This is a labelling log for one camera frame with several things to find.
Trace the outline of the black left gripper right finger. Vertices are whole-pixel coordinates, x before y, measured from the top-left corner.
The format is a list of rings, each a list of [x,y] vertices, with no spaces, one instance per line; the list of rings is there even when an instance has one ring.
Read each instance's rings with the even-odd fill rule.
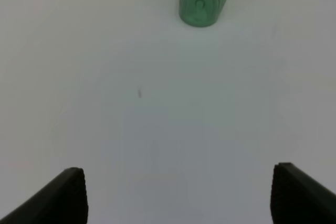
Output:
[[[335,223],[335,193],[292,163],[274,166],[270,212],[273,223]]]

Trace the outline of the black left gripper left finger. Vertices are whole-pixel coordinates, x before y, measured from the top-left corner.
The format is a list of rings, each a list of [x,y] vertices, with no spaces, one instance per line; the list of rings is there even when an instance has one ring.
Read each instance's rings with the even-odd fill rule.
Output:
[[[82,168],[65,169],[1,223],[87,223],[88,199]]]

